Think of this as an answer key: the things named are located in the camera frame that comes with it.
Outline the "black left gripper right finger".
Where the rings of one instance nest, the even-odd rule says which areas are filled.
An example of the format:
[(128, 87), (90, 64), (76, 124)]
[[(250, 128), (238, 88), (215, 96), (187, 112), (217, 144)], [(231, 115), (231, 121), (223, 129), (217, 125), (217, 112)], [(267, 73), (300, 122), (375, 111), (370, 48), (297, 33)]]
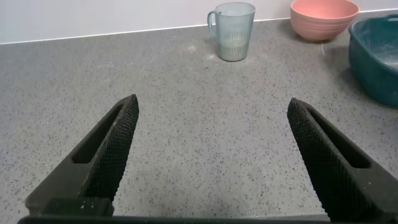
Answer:
[(287, 117), (311, 183), (333, 222), (397, 222), (397, 179), (314, 107), (292, 98)]

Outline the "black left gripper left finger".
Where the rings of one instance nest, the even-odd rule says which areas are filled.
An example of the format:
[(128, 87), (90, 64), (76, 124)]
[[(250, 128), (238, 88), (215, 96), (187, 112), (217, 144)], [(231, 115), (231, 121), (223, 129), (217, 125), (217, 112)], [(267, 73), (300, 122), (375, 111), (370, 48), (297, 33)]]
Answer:
[(123, 177), (139, 117), (136, 95), (119, 100), (27, 197), (33, 216), (52, 200), (112, 202)]

